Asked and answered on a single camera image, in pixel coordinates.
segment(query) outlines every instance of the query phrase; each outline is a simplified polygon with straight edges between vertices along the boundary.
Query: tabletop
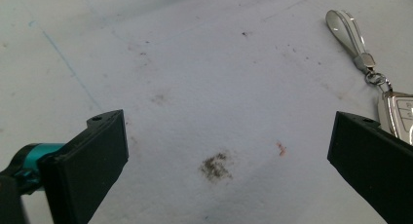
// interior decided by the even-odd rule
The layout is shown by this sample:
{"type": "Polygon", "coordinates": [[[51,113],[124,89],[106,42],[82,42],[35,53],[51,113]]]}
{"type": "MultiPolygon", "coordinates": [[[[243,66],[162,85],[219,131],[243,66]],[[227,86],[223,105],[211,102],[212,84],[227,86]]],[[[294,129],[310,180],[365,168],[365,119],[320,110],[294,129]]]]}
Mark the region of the tabletop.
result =
{"type": "Polygon", "coordinates": [[[336,111],[378,120],[380,93],[324,17],[352,13],[413,93],[412,2],[0,0],[0,166],[123,109],[129,162],[90,223],[385,223],[326,159],[336,111]]]}

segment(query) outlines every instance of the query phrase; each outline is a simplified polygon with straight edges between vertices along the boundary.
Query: blue pen mark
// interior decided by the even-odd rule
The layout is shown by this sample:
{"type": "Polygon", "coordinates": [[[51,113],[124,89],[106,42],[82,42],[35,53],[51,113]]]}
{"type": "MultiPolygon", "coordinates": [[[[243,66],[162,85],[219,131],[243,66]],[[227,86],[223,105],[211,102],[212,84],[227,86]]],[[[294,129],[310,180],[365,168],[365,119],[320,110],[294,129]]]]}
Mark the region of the blue pen mark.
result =
{"type": "Polygon", "coordinates": [[[103,109],[101,108],[101,106],[99,105],[99,103],[97,103],[97,101],[94,99],[94,97],[92,96],[92,94],[89,92],[88,88],[86,87],[86,85],[82,82],[82,80],[79,78],[79,76],[77,75],[76,71],[73,69],[72,65],[70,65],[69,61],[66,59],[66,57],[63,55],[63,53],[60,51],[60,49],[58,48],[57,44],[55,43],[55,41],[52,39],[52,37],[49,36],[49,34],[45,31],[43,31],[43,35],[45,35],[46,39],[48,39],[49,43],[52,45],[52,47],[55,49],[55,51],[58,53],[58,55],[60,56],[60,58],[63,60],[64,64],[66,64],[66,67],[70,70],[70,72],[72,73],[73,77],[75,77],[76,81],[79,83],[79,85],[82,87],[82,89],[86,92],[87,96],[91,99],[91,101],[94,103],[95,106],[97,106],[97,109],[101,112],[103,112],[103,109]]]}
{"type": "Polygon", "coordinates": [[[28,26],[29,26],[29,27],[32,27],[34,23],[36,23],[36,20],[32,20],[32,21],[28,24],[28,26]]]}

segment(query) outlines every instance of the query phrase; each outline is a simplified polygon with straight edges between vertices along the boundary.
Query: blue line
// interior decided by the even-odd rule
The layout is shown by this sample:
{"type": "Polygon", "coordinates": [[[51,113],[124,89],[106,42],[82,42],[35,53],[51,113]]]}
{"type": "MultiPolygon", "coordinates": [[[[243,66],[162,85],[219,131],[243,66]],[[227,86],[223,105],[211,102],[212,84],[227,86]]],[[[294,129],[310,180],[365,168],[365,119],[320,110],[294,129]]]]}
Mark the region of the blue line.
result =
{"type": "Polygon", "coordinates": [[[82,87],[82,89],[86,92],[86,94],[88,95],[88,97],[91,99],[91,101],[94,103],[95,106],[97,106],[97,109],[99,109],[99,111],[103,112],[103,109],[101,108],[101,106],[99,105],[99,103],[97,103],[97,101],[94,99],[94,97],[91,95],[91,93],[89,92],[88,88],[85,86],[85,84],[82,82],[82,80],[79,78],[79,76],[77,75],[76,71],[73,69],[73,67],[70,65],[69,61],[66,59],[66,57],[64,57],[64,55],[61,53],[60,49],[58,48],[58,46],[56,45],[55,41],[48,35],[48,33],[46,33],[45,30],[42,30],[43,35],[45,35],[46,39],[48,39],[49,43],[53,46],[53,48],[55,49],[55,51],[58,53],[58,55],[61,57],[61,59],[64,61],[64,63],[66,64],[67,68],[70,70],[70,72],[72,72],[72,75],[76,78],[76,81],[79,83],[79,85],[82,87]]]}

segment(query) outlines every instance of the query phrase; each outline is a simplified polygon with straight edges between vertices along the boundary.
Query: silver key fob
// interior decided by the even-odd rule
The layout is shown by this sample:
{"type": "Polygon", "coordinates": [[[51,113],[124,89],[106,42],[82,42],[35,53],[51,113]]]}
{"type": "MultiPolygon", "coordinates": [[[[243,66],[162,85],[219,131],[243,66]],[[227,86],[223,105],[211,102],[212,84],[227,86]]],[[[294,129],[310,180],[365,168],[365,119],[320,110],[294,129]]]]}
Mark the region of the silver key fob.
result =
{"type": "Polygon", "coordinates": [[[382,129],[413,145],[413,95],[384,92],[378,108],[382,129]]]}

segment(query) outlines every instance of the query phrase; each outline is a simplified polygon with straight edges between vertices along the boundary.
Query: red stain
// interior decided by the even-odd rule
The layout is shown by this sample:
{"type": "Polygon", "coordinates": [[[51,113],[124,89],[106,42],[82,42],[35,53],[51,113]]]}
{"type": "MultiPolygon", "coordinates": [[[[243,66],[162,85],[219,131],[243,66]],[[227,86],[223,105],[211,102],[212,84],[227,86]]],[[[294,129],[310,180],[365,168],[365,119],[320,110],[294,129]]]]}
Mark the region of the red stain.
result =
{"type": "Polygon", "coordinates": [[[282,144],[281,144],[280,142],[277,142],[277,146],[278,146],[278,147],[279,147],[279,149],[280,149],[280,157],[284,156],[284,155],[285,155],[285,153],[286,153],[286,149],[285,149],[285,147],[284,147],[284,146],[282,146],[282,144]]]}

